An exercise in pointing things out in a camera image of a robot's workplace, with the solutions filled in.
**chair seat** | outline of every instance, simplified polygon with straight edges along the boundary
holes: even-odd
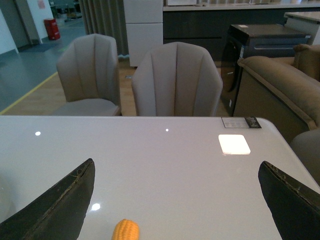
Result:
[[[120,107],[111,101],[92,98],[67,102],[53,112],[53,116],[119,116]]]

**doorway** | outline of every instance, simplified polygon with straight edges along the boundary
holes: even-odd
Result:
[[[30,48],[31,41],[17,8],[16,0],[0,0],[0,9],[18,51]]]

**dining chair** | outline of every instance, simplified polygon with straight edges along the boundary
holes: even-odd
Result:
[[[222,87],[209,52],[184,42],[151,49],[132,76],[137,116],[213,117]]]
[[[56,63],[67,103],[55,116],[121,115],[116,40],[101,34],[76,38]]]

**black appliance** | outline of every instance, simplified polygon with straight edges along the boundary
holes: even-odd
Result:
[[[250,56],[293,57],[293,47],[306,44],[311,36],[278,24],[230,25],[221,59],[223,89],[221,100],[230,116],[233,116],[242,69],[239,58]]]

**gray floor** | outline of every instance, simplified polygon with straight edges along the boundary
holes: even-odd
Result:
[[[55,45],[45,52],[10,51],[0,55],[0,112],[54,74],[59,56],[70,42],[84,36],[82,18],[59,27],[60,39],[45,40]]]

